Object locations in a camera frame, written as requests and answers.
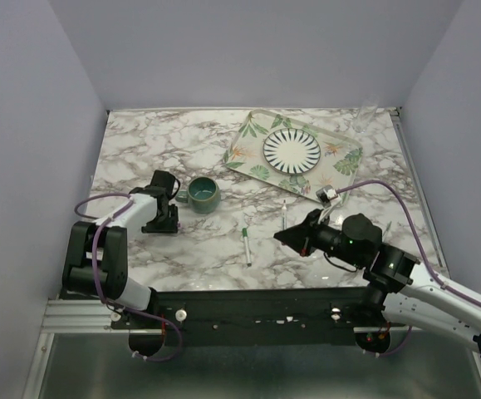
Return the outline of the white pen pink tip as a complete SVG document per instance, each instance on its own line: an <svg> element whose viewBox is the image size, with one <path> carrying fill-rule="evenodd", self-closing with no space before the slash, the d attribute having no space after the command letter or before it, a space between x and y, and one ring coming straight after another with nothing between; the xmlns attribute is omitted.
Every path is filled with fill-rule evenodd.
<svg viewBox="0 0 481 399"><path fill-rule="evenodd" d="M281 230L284 230L287 228L287 202L284 200L282 202L282 208L281 208Z"/></svg>

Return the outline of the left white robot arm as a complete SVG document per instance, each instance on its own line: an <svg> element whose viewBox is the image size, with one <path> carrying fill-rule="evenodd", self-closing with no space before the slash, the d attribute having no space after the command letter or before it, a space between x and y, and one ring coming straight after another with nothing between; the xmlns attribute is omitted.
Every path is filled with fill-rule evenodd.
<svg viewBox="0 0 481 399"><path fill-rule="evenodd" d="M170 201L179 180L163 170L130 193L112 193L125 203L105 216L86 218L71 227L62 287L130 308L130 319L150 328L160 314L157 292L129 277L128 243L145 234L176 234L179 213Z"/></svg>

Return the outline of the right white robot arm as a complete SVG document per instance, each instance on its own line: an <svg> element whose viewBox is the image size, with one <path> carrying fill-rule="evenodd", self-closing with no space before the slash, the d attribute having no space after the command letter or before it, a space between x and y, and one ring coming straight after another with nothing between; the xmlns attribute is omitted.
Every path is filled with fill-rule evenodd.
<svg viewBox="0 0 481 399"><path fill-rule="evenodd" d="M381 228L363 214L344 219L339 229L318 221L318 209L274 238L302 257L322 251L357 268L367 281L352 322L364 327L400 323L443 333L481 357L481 296L430 272L411 254L386 244Z"/></svg>

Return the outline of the white pen green tip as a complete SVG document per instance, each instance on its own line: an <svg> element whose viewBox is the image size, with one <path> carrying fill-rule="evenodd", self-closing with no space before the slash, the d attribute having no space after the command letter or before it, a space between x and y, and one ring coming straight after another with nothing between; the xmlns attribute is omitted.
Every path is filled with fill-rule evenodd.
<svg viewBox="0 0 481 399"><path fill-rule="evenodd" d="M249 246L249 241L247 238L245 238L245 240L243 241L243 246L244 246L244 251L245 251L245 255L246 255L246 265L248 267L251 267L252 264L253 264L253 261L252 261L252 255L251 255L251 250L250 250L250 246Z"/></svg>

